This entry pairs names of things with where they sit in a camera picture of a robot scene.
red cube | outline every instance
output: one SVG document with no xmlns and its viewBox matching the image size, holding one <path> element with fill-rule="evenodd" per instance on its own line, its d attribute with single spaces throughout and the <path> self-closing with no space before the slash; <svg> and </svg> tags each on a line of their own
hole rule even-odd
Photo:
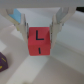
<svg viewBox="0 0 84 84">
<path fill-rule="evenodd" d="M 49 27 L 30 27 L 28 49 L 31 56 L 50 55 Z"/>
</svg>

